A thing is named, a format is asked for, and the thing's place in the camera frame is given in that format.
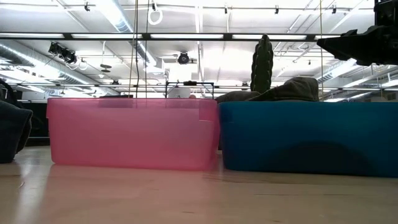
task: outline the metal frame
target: metal frame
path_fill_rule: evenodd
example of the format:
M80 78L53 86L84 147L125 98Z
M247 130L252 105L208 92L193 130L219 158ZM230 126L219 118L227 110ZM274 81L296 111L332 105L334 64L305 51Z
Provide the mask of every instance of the metal frame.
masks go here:
M109 84L55 84L55 83L8 83L10 86L41 86L41 87L112 87L112 88L129 88L129 85L109 85ZM183 84L183 82L167 82L166 85L131 85L131 88L167 88L170 84ZM213 82L196 82L195 85L179 85L175 88L206 88L203 85L211 85L212 90L214 89L233 89L233 90L249 90L250 86L219 86L214 85ZM361 87L324 87L324 90L339 90L339 91L398 91L398 88L361 88Z
M208 90L211 93L213 100L214 100L215 86L214 86L213 82L193 82L193 83L194 83L194 85L186 85L186 82L166 82L166 85L164 86L165 87L164 97L167 98L167 94L169 94L168 87L170 84L175 84L175 86L173 86L171 90L173 90L174 88L180 88L181 86L179 86L178 84L183 84L183 86L187 86L187 88L188 87L189 88L200 88L200 89L204 88L204 89ZM213 92L211 92L209 89L207 89L207 87L205 85L211 85Z
M21 34L37 34L36 37L23 37ZM43 37L40 36L40 34L45 35L45 34L62 34L63 37ZM87 37L87 38L74 38L73 35L109 35L110 37L99 37L99 38L93 38L93 37ZM160 34L160 35L186 35L186 34L195 34L195 35L222 35L222 38L187 38L187 37L177 37L177 38L152 38L151 34ZM82 41L82 40L87 40L87 41L129 41L131 38L120 38L120 36L131 36L133 33L62 33L62 32L0 32L0 40L76 40L76 41ZM142 41L245 41L245 42L258 42L258 39L234 39L233 35L264 35L264 34L258 34L258 33L140 33L137 34L139 38L137 40L142 40ZM267 35L282 35L282 36L292 36L291 39L271 39L271 41L274 42L316 42L316 36L319 36L321 34L267 34ZM302 40L298 40L293 38L293 36L297 35L305 35L306 38ZM328 36L330 37L335 37L336 34L322 34L323 38L327 38Z

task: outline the duct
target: duct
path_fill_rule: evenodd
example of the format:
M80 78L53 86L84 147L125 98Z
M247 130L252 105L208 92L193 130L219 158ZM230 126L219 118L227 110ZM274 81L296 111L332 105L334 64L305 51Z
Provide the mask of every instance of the duct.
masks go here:
M322 72L320 72L317 75L315 75L314 78L317 79L318 84L321 84L358 67L359 65L356 65L356 61L353 59L349 59L346 62L340 61L329 67L326 71L324 71L323 75Z
M370 75L370 76L364 77L364 78L362 78L360 80L356 80L356 81L354 81L354 82L352 82L350 84L345 85L343 88L349 88L349 87L352 87L352 86L357 86L357 85L360 85L360 84L362 84L362 83L364 83L366 81L369 81L369 80L372 80L372 79L375 79L377 77L381 77L381 76L387 75L387 74L390 74L391 76L398 75L398 67L394 66L392 68L385 69L385 70L383 70L381 72L377 72L374 75ZM393 84L394 83L392 83L392 82L387 82L387 83L382 84L381 88L387 88L387 87L389 87L390 85L393 85ZM361 93L363 93L363 91L344 91L342 93L328 95L325 99L330 99L332 96L334 98L347 98L348 95L355 95L355 94L361 94Z
M134 32L134 26L130 23L128 17L125 15L123 8L117 0L96 0L95 1L99 11L107 18L107 20L120 33ZM140 58L145 59L147 65L156 66L157 60L142 44L141 41L132 40L129 44L137 51Z
M43 69L46 71L46 77L64 77L73 84L100 84L85 75L70 70L65 65L58 63L51 58L34 52L30 48L14 41L0 40L0 53L5 55L6 59L16 60L21 66ZM118 95L117 91L110 88L98 88L99 93L105 95Z

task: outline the blue plastic bin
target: blue plastic bin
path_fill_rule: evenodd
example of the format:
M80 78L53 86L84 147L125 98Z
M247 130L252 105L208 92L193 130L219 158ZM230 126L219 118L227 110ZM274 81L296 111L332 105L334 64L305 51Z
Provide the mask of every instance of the blue plastic bin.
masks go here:
M398 103L220 104L227 169L398 177Z

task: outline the security camera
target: security camera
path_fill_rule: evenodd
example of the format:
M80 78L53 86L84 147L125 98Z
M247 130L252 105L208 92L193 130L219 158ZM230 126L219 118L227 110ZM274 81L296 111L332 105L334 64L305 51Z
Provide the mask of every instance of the security camera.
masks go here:
M189 63L189 57L188 57L188 53L186 52L181 52L180 56L178 57L178 63L180 65L186 65Z

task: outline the hanging cable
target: hanging cable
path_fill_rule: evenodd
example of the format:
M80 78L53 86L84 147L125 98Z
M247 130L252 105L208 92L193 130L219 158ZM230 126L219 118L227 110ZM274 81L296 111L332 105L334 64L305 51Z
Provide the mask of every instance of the hanging cable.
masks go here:
M320 11L320 22L321 22L321 38L322 38L322 1L323 0L319 0L319 11ZM323 50L321 48L321 79L323 79Z
M141 44L138 42L138 0L136 0L136 45ZM138 69L138 51L136 50L136 68L137 68L137 86L136 86L136 98L138 98L138 84L139 84L139 69Z
M151 15L152 15L152 13L153 12L158 12L159 13L159 18L156 20L156 21L153 21L152 20L152 18L151 18ZM160 22L162 22L162 19L163 19L163 11L162 10L160 10L158 7L157 7L157 5L156 5L156 2L154 1L154 0L152 0L152 10L151 11L149 11L148 10L148 13L147 13L147 15L148 15L148 22L151 24L151 25L157 25L157 24L160 24Z
M147 14L149 14L149 1L150 0L148 0ZM147 25L146 25L146 31L145 31L146 34L148 33L148 23L149 23L149 19L147 19ZM147 43L148 43L148 41L145 40L145 98L148 98L148 96L147 96L147 93L148 93L148 91L147 91L147 85L148 85L148 81L147 81L147 49L148 49Z
M134 11L134 19L136 19L137 16L137 10ZM131 75L132 75L132 58L134 56L134 39L135 39L135 35L134 35L134 31L132 33L132 47L131 47L131 61L130 61L130 77L129 77L129 91L127 93L127 97L130 98L130 91L131 91Z

